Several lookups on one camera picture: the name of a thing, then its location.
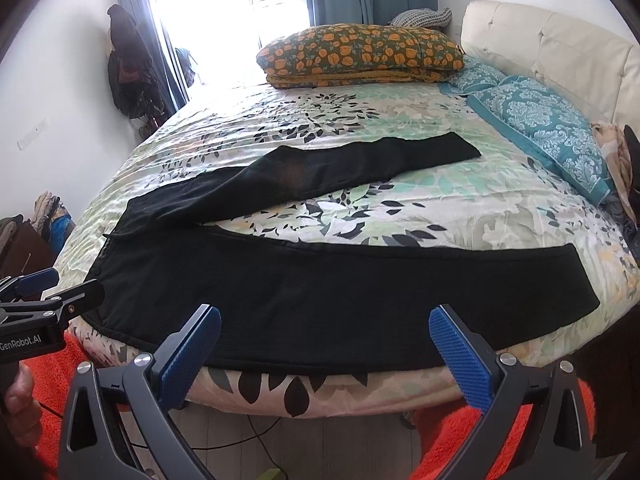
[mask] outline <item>wall outlet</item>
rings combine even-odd
[[[18,141],[18,148],[23,152],[36,138],[47,128],[49,123],[46,119],[41,120],[33,129]]]

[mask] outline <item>orange floral pillow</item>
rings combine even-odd
[[[464,67],[460,48],[441,32],[360,23],[321,25],[280,38],[256,61],[270,76]]]

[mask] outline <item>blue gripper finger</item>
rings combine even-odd
[[[171,334],[154,353],[151,384],[162,409],[179,408],[184,402],[221,327],[218,309],[203,304],[180,332]]]
[[[431,311],[429,334],[466,402],[486,413],[500,381],[500,368],[491,347],[470,332],[449,305]]]
[[[34,272],[20,277],[15,287],[15,292],[22,298],[28,298],[33,294],[42,293],[44,290],[56,286],[59,279],[57,270],[53,268]]]

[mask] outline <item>cream tufted headboard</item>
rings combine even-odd
[[[472,2],[462,47],[507,75],[537,79],[589,120],[630,124],[640,136],[640,46],[551,10]]]

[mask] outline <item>black pants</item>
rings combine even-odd
[[[359,374],[441,364],[431,309],[449,303],[496,349],[580,319],[598,300],[571,245],[465,251],[307,244],[193,222],[386,180],[478,156],[455,134],[330,150],[278,148],[133,199],[92,266],[106,289],[85,319],[153,351],[201,303],[220,309],[213,367],[281,374]]]

